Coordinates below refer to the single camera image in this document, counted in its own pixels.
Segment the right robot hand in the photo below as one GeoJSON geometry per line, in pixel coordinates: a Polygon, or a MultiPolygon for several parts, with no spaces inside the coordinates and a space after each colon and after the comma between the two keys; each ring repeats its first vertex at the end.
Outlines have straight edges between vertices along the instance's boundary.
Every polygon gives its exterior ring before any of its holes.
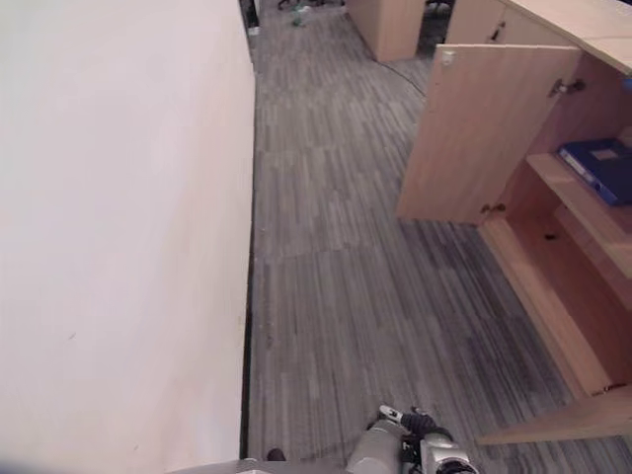
{"type": "Polygon", "coordinates": [[[382,418],[403,427],[419,438],[435,434],[438,430],[434,419],[425,413],[403,413],[387,405],[380,405],[378,413],[382,418]]]}

